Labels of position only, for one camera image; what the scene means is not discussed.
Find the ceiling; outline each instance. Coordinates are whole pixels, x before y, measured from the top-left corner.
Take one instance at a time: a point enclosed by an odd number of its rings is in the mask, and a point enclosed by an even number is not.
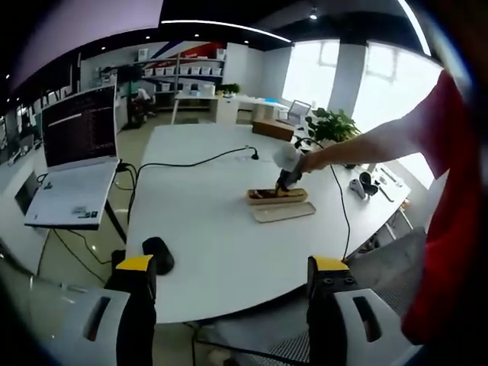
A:
[[[268,36],[229,27],[207,24],[160,24],[157,29],[126,32],[79,47],[57,62],[42,68],[15,94],[9,94],[5,75],[14,67],[16,56],[26,43],[29,34],[35,30],[36,23],[59,1],[43,0],[29,3],[29,12],[25,11],[26,5],[20,1],[9,4],[9,22],[0,25],[2,34],[7,35],[4,37],[4,52],[0,59],[0,113],[12,108],[11,104],[18,95],[21,97],[25,94],[38,95],[39,90],[33,86],[34,84],[54,83],[56,78],[65,79],[69,69],[64,67],[68,64],[66,60],[75,59],[78,53],[82,54],[82,58],[87,58],[109,50],[146,43],[148,35],[151,36],[152,42],[191,40],[194,39],[195,34],[200,34],[199,40],[237,43],[248,40],[251,47],[260,50],[289,45]],[[310,11],[314,6],[320,16],[319,21],[315,23],[309,19]],[[364,37],[382,38],[383,35],[397,34],[390,39],[387,37],[385,41],[403,43],[409,48],[412,48],[412,45],[413,48],[416,46],[415,34],[412,35],[411,27],[397,0],[245,0],[240,2],[206,0],[192,3],[183,0],[164,0],[160,20],[175,19],[220,21],[257,27],[292,40],[343,37],[345,34],[349,39],[357,38],[358,34],[364,34]],[[7,98],[11,99],[10,104],[6,104]]]

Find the red shirt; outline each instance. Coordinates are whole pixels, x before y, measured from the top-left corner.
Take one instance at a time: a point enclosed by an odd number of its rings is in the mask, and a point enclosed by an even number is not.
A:
[[[403,320],[407,338],[423,344],[446,326],[474,255],[481,193],[480,144],[446,72],[410,112],[410,118],[411,137],[421,146],[435,178],[450,169],[427,233],[422,283]]]

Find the ceiling light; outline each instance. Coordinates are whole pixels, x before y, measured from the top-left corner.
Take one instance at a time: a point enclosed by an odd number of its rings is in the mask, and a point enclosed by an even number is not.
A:
[[[427,43],[427,38],[425,38],[424,32],[422,32],[422,27],[420,27],[420,23],[417,20],[415,14],[413,14],[411,7],[409,7],[409,5],[406,3],[405,0],[398,0],[398,3],[402,7],[403,11],[406,14],[406,17],[409,19],[409,21],[413,27],[413,30],[417,34],[417,37],[419,38],[420,45],[422,46],[422,51],[424,51],[424,53],[427,56],[432,56],[432,54],[430,52],[429,44]]]
[[[244,29],[246,31],[251,31],[251,32],[256,32],[260,34],[264,34],[265,36],[269,37],[274,37],[279,40],[283,40],[284,42],[291,43],[291,40],[288,40],[287,38],[277,36],[276,34],[269,33],[269,32],[264,32],[263,30],[256,29],[256,28],[251,28],[251,27],[244,27],[243,25],[238,25],[238,24],[231,24],[231,23],[223,23],[221,21],[183,21],[183,20],[177,20],[177,21],[162,21],[161,24],[185,24],[185,23],[197,23],[197,24],[213,24],[213,25],[224,25],[226,27],[234,27],[234,28],[240,28]]]
[[[312,12],[310,13],[310,19],[312,19],[313,21],[316,21],[317,20],[317,8],[312,8]]]

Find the headphones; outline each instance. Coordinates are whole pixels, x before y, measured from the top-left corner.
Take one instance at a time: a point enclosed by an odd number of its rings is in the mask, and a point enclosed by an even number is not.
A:
[[[371,183],[371,180],[371,174],[362,172],[359,179],[353,179],[349,183],[349,187],[364,200],[367,196],[374,196],[379,190],[377,185]]]

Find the red sleeve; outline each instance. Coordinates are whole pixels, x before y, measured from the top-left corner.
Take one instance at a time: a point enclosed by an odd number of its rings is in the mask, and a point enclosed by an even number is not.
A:
[[[410,138],[420,147],[435,178],[451,164],[449,146],[456,134],[452,129],[463,109],[454,81],[442,71],[430,94],[405,116],[413,127],[409,128]]]

